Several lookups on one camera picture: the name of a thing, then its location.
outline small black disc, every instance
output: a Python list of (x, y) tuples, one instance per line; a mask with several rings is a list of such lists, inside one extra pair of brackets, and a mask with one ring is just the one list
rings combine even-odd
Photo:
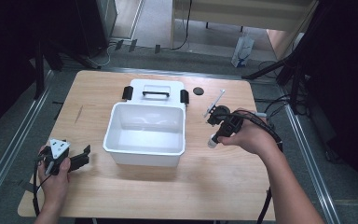
[(201, 87), (196, 87), (193, 89), (194, 94), (196, 95), (202, 95), (204, 93), (203, 89)]

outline forearm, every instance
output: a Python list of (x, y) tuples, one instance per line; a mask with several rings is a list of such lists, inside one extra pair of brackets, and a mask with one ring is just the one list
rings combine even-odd
[(283, 153), (276, 147), (271, 147), (265, 148), (259, 156), (267, 167), (277, 222), (323, 223), (298, 184)]
[(37, 216), (35, 224), (58, 223), (62, 207), (59, 204), (45, 203)]

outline wooden table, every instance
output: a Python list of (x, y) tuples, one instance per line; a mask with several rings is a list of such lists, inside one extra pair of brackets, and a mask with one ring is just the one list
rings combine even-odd
[[(186, 151), (176, 168), (117, 165), (103, 149), (113, 105), (134, 78), (178, 80), (189, 92)], [(197, 96), (195, 87), (205, 93)], [(63, 217), (255, 220), (269, 187), (267, 171), (255, 155), (239, 147), (207, 147), (218, 127), (202, 116), (225, 89), (219, 105), (255, 110), (250, 84), (243, 80), (81, 71), (77, 74), (50, 137), (66, 139), (69, 156), (90, 144), (90, 162), (70, 174)], [(39, 192), (43, 203), (43, 193)], [(20, 216), (34, 216), (32, 193), (25, 192)], [(265, 220), (273, 220), (269, 206)]]

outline white box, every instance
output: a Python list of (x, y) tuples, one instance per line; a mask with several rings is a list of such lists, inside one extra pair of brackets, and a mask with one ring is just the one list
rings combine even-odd
[(113, 106), (103, 148), (118, 164), (177, 166), (186, 146), (183, 83), (134, 79), (131, 86), (131, 100)]

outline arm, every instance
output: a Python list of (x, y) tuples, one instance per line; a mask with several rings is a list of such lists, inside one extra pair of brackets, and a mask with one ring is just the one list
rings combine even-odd
[(264, 162), (278, 223), (324, 223), (278, 149), (273, 138), (249, 120), (231, 137), (219, 137), (223, 145), (236, 145), (254, 153)]
[(45, 165), (40, 164), (37, 168), (39, 180), (42, 183), (46, 178), (45, 183), (42, 185), (45, 194), (45, 202), (43, 203), (42, 210), (36, 218), (35, 223), (58, 223), (63, 204), (66, 199), (66, 194), (69, 186), (68, 170), (71, 167), (71, 160), (65, 158), (60, 165), (60, 171), (57, 175), (48, 177), (45, 175)]

